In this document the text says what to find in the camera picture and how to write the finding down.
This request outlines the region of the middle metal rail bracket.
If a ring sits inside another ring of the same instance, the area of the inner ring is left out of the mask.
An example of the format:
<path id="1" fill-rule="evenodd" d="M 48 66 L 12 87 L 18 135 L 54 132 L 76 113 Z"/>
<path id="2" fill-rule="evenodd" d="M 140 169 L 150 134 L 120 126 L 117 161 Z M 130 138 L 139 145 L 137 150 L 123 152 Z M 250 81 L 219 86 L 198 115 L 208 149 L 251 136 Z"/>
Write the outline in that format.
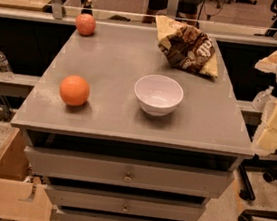
<path id="1" fill-rule="evenodd" d="M 179 6 L 179 0 L 168 0 L 166 15 L 169 16 L 169 18 L 174 19 L 177 14 L 178 6 Z"/>

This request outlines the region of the clear plastic water bottle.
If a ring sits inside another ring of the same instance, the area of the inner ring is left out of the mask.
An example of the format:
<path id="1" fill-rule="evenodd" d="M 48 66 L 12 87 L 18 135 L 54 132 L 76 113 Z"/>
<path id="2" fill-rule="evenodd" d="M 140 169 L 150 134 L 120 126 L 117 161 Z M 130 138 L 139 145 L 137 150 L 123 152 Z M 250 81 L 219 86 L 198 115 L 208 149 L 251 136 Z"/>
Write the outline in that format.
<path id="1" fill-rule="evenodd" d="M 10 81 L 14 78 L 14 73 L 12 72 L 12 68 L 10 67 L 9 61 L 1 50 L 0 50 L 0 73 L 2 75 L 3 80 Z"/>

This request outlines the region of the far red apple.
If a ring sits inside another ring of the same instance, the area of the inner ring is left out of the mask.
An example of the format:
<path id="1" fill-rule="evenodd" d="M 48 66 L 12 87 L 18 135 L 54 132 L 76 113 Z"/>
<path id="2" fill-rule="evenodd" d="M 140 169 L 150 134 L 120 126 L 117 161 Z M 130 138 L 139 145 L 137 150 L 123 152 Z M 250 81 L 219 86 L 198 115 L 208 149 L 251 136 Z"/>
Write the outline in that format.
<path id="1" fill-rule="evenodd" d="M 92 35 L 95 32 L 96 22 L 92 15 L 83 13 L 79 14 L 76 19 L 76 28 L 81 35 Z"/>

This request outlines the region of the black office chair base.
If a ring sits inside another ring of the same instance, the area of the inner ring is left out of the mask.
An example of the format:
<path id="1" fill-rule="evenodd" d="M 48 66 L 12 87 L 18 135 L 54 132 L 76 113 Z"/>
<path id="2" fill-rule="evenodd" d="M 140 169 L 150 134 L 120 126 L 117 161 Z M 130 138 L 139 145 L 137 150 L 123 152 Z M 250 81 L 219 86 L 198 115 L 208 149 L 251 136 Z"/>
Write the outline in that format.
<path id="1" fill-rule="evenodd" d="M 238 221 L 277 221 L 277 154 L 271 158 L 255 154 L 238 166 L 239 199 L 246 203 Z"/>

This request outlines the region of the grey drawer cabinet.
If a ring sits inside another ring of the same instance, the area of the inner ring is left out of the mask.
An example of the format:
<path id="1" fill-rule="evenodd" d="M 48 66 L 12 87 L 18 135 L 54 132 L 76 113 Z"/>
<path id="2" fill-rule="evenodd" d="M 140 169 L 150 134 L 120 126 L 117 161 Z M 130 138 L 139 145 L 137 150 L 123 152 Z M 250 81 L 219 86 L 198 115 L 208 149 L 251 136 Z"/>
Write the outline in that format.
<path id="1" fill-rule="evenodd" d="M 138 79 L 164 75 L 183 89 L 165 116 L 144 112 Z M 90 86 L 66 105 L 60 83 Z M 197 221 L 250 155 L 250 138 L 226 71 L 207 80 L 168 65 L 155 29 L 102 23 L 73 34 L 12 119 L 61 221 Z"/>

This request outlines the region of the near orange fruit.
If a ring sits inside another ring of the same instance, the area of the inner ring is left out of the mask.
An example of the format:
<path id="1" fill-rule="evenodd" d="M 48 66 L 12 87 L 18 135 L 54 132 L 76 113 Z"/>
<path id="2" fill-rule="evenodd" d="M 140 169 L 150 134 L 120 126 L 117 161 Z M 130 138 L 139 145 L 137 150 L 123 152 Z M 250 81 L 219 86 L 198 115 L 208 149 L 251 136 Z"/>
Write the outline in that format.
<path id="1" fill-rule="evenodd" d="M 59 94 L 66 105 L 80 106 L 89 98 L 90 86 L 81 76 L 70 75 L 60 83 Z"/>

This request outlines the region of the white bowl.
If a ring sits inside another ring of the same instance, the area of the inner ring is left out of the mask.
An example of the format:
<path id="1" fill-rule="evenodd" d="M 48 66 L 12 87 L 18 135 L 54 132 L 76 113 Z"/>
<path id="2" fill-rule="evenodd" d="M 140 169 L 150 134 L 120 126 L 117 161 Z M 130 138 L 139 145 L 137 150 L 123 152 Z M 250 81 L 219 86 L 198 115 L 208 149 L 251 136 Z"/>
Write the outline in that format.
<path id="1" fill-rule="evenodd" d="M 157 74 L 138 79 L 134 92 L 140 108 L 154 117 L 170 114 L 184 97 L 179 83 L 170 77 Z"/>

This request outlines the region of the brown chip bag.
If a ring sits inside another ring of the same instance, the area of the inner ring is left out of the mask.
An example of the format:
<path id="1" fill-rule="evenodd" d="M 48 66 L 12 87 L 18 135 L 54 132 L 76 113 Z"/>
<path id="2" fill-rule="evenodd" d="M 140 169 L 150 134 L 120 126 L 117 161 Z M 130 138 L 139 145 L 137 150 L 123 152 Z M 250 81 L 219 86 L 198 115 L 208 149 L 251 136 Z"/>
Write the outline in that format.
<path id="1" fill-rule="evenodd" d="M 200 29 L 157 15 L 158 47 L 176 69 L 217 78 L 216 49 Z"/>

